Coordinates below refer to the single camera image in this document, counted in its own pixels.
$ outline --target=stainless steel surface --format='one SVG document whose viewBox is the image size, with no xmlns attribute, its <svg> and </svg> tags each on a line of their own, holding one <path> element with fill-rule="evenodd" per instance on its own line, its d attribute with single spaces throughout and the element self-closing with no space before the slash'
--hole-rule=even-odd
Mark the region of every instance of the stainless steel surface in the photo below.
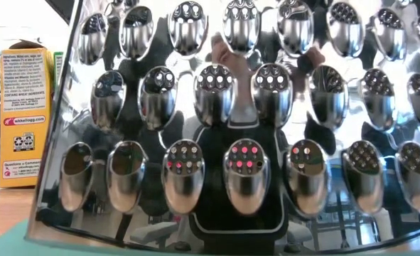
<svg viewBox="0 0 420 256">
<path fill-rule="evenodd" d="M 406 201 L 420 213 L 420 146 L 414 142 L 401 145 L 396 165 Z"/>
<path fill-rule="evenodd" d="M 189 139 L 175 142 L 164 156 L 162 185 L 170 208 L 190 213 L 197 205 L 205 178 L 202 149 Z"/>
<path fill-rule="evenodd" d="M 279 42 L 288 55 L 297 58 L 309 50 L 314 40 L 312 10 L 302 0 L 283 0 L 277 11 Z"/>
<path fill-rule="evenodd" d="M 126 84 L 120 73 L 107 71 L 93 85 L 91 115 L 93 122 L 105 132 L 114 129 L 126 99 Z"/>
<path fill-rule="evenodd" d="M 195 114 L 207 126 L 226 123 L 235 103 L 237 79 L 223 65 L 209 65 L 195 78 Z"/>
<path fill-rule="evenodd" d="M 123 55 L 141 60 L 148 53 L 154 35 L 154 22 L 150 9 L 134 6 L 126 12 L 119 31 L 119 44 Z"/>
<path fill-rule="evenodd" d="M 63 155 L 59 194 L 64 209 L 82 207 L 93 182 L 92 150 L 85 143 L 73 144 Z"/>
<path fill-rule="evenodd" d="M 267 63 L 252 76 L 251 92 L 261 122 L 283 127 L 290 117 L 294 87 L 287 70 Z"/>
<path fill-rule="evenodd" d="M 107 192 L 115 209 L 131 213 L 141 194 L 148 158 L 137 142 L 119 142 L 107 159 Z"/>
<path fill-rule="evenodd" d="M 240 139 L 224 155 L 224 182 L 233 207 L 255 214 L 263 204 L 271 179 L 269 159 L 258 142 Z"/>
<path fill-rule="evenodd" d="M 323 210 L 331 191 L 326 159 L 323 149 L 310 139 L 303 139 L 289 149 L 286 180 L 291 199 L 298 212 L 308 218 Z"/>
<path fill-rule="evenodd" d="M 126 57 L 119 34 L 128 29 L 123 22 L 130 8 L 146 10 L 140 6 L 149 9 L 151 22 L 129 28 L 131 42 L 143 46 L 133 44 Z M 177 6 L 190 16 L 171 27 Z M 285 6 L 295 11 L 288 18 L 280 15 Z M 75 7 L 30 238 L 41 238 L 34 228 L 41 219 L 129 247 L 179 251 L 183 243 L 177 242 L 185 242 L 192 253 L 271 255 L 283 253 L 298 231 L 311 234 L 295 241 L 303 254 L 371 250 L 420 233 L 420 173 L 396 161 L 404 160 L 404 142 L 420 146 L 420 1 L 79 0 Z M 381 25 L 381 9 L 393 10 L 403 31 Z M 98 13 L 107 15 L 106 30 L 92 34 L 100 43 L 82 55 L 82 42 L 90 42 L 83 24 Z M 193 19 L 184 23 L 185 17 Z M 262 75 L 265 67 L 269 75 Z M 109 111 L 93 121 L 93 85 L 107 71 L 123 77 L 124 103 L 119 112 L 118 104 L 103 107 L 119 102 L 121 91 L 97 99 L 104 103 L 99 110 Z M 189 176 L 173 173 L 164 161 L 182 140 L 201 152 L 202 168 Z M 232 167 L 227 162 L 226 153 L 240 140 L 255 142 L 262 153 L 257 174 L 234 168 L 238 161 L 247 166 L 248 155 L 237 155 Z M 148 156 L 141 195 L 128 203 L 108 189 L 109 154 L 120 141 L 138 144 Z M 360 141 L 375 148 L 369 157 L 381 169 L 367 173 L 362 162 L 347 161 Z M 92 183 L 84 179 L 88 170 L 74 177 L 76 183 L 62 178 L 62 157 L 75 143 L 92 150 Z M 297 146 L 301 162 L 291 158 Z M 309 163 L 306 149 L 316 156 Z M 117 185 L 128 181 L 133 188 L 132 179 Z M 54 192 L 74 184 L 78 193 Z M 55 215 L 37 218 L 43 214 Z M 178 225 L 178 232 L 157 223 Z M 139 234 L 145 239 L 132 245 L 130 237 Z M 273 243 L 275 252 L 266 249 Z"/>
<path fill-rule="evenodd" d="M 354 203 L 366 214 L 377 213 L 383 204 L 384 164 L 375 146 L 358 141 L 343 153 L 346 182 Z"/>
<path fill-rule="evenodd" d="M 94 65 L 104 53 L 108 20 L 103 14 L 93 14 L 82 23 L 78 41 L 80 61 Z"/>
</svg>

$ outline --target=teal base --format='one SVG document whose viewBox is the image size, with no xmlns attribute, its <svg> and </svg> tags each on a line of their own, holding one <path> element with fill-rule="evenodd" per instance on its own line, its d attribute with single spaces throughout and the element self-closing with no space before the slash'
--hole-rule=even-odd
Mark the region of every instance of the teal base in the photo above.
<svg viewBox="0 0 420 256">
<path fill-rule="evenodd" d="M 61 242 L 38 242 L 31 241 L 24 238 L 26 234 L 27 221 L 23 221 L 12 229 L 8 230 L 5 234 L 0 237 L 0 256 L 108 256 L 108 255 L 120 255 L 120 256 L 132 256 L 133 250 L 129 249 L 117 249 L 117 248 L 103 248 L 103 247 L 90 247 L 84 245 L 69 245 Z M 389 253 L 378 253 L 376 255 L 382 256 L 413 256 L 420 251 L 408 251 L 408 252 L 389 252 Z M 356 255 L 368 255 L 369 252 L 357 253 Z M 162 252 L 149 252 L 140 251 L 135 252 L 136 256 L 166 256 L 171 255 L 169 253 Z"/>
</svg>

